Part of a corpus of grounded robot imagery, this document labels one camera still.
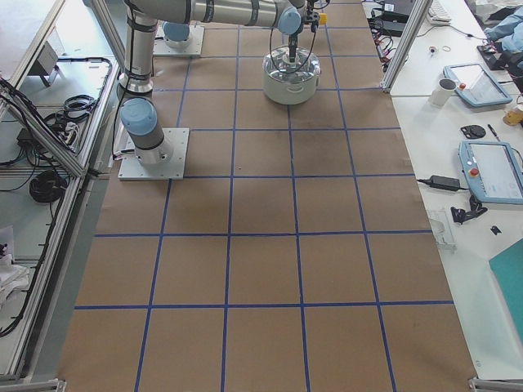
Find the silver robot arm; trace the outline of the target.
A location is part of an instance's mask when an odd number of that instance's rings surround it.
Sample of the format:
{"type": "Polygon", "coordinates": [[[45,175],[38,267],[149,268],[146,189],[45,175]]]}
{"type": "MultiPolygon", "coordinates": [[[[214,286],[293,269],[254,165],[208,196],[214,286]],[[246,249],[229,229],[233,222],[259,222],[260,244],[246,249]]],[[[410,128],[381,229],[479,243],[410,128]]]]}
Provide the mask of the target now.
{"type": "Polygon", "coordinates": [[[311,97],[302,84],[317,80],[320,65],[311,50],[299,47],[298,36],[305,26],[316,31],[320,25],[312,1],[128,1],[126,6],[127,47],[120,85],[128,100],[119,117],[134,144],[136,160],[144,167],[166,163],[174,156],[174,144],[148,98],[158,29],[172,42],[189,37],[192,21],[279,30],[288,43],[271,48],[263,60],[264,92],[283,105],[311,97]]]}
{"type": "Polygon", "coordinates": [[[190,45],[191,32],[188,24],[164,21],[162,28],[163,40],[166,42],[168,47],[180,50],[185,49],[190,45]]]}

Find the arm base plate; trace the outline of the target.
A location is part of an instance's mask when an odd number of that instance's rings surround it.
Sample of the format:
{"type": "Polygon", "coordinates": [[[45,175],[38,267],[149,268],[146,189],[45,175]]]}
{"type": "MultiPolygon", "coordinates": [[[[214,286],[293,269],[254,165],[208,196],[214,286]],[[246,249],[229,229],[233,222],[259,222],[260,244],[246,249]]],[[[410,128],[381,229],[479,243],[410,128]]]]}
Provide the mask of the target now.
{"type": "Polygon", "coordinates": [[[151,150],[137,149],[127,136],[118,178],[120,180],[182,180],[185,173],[186,153],[190,130],[164,128],[163,143],[151,150]]]}
{"type": "Polygon", "coordinates": [[[159,27],[154,40],[154,57],[200,57],[203,49],[205,28],[191,25],[188,39],[173,41],[167,38],[163,28],[159,27]]]}

